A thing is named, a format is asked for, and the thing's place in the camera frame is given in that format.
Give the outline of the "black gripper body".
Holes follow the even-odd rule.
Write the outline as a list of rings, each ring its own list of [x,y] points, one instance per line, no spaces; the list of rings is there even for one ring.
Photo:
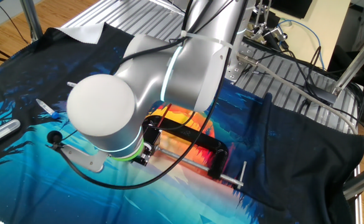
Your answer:
[[[152,150],[144,148],[141,152],[137,154],[135,158],[132,159],[132,161],[137,162],[142,166],[147,166],[151,156],[152,156]]]

